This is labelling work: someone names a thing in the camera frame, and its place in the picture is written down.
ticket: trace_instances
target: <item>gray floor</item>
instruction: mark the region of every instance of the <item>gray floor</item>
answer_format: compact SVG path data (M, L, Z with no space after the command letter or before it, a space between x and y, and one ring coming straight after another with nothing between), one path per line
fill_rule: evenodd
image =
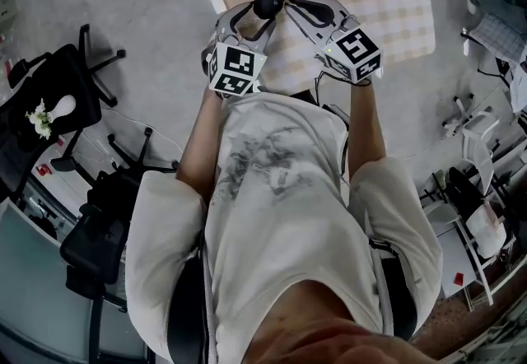
M94 55L108 48L126 48L128 57L100 73L119 98L116 110L156 128L181 148L198 111L205 78L199 63L216 15L209 0L16 0L18 49L27 58L62 44L77 42L77 30L91 23ZM431 0L436 28L436 51L385 68L375 82L380 121L388 152L405 160L418 187L431 172L461 162L461 139L443 139L441 122L455 112L453 96L475 94L475 103L492 105L501 118L500 138L513 138L511 107L504 85L476 73L478 64L495 71L481 49L470 46L464 55L459 32L474 24L464 0ZM320 88L323 101L349 110L349 87L330 82ZM92 172L108 168L115 155L105 147L107 133L116 133L131 152L142 143L141 124L103 111L103 121L85 131L95 144L81 139L81 163ZM152 164L180 157L172 142L154 136Z

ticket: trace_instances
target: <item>plaid cloth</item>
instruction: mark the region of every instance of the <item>plaid cloth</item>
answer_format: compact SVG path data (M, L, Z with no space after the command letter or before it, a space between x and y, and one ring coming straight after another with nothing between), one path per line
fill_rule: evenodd
M436 47L431 0L339 0L383 49L384 65L431 54ZM323 64L314 45L283 13L266 48L260 81L270 90L293 94L314 87Z
M525 41L520 34L512 30L503 21L486 14L478 27L469 32L469 36L487 48L496 58L511 66L518 65L522 59Z

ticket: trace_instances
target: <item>white t-shirt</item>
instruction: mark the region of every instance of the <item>white t-shirt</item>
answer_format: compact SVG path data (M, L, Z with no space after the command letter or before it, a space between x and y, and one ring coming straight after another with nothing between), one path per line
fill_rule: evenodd
M166 317L182 259L206 222L220 363L240 363L273 303L302 280L323 283L365 328L381 332L368 239L340 195L347 133L335 115L302 100L261 93L224 108L221 172L208 213L173 176L143 176L128 236L130 318L170 360ZM441 247L403 165L364 165L351 191L377 238L406 255L416 281L417 327L441 284Z

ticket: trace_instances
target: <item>white cube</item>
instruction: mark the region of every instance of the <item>white cube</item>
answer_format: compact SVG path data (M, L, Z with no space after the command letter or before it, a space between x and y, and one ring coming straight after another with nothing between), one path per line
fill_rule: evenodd
M243 96L258 79L267 57L240 46L218 42L208 62L208 87L227 95Z
M349 30L321 49L321 56L332 68L352 83L368 77L382 66L382 51L362 26Z

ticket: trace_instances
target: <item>white vase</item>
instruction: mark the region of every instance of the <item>white vase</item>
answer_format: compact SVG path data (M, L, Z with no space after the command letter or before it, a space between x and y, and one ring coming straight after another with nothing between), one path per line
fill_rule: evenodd
M51 112L48 112L48 121L52 123L57 118L63 117L64 115L71 114L75 110L75 98L71 95L67 95L58 101L57 105Z

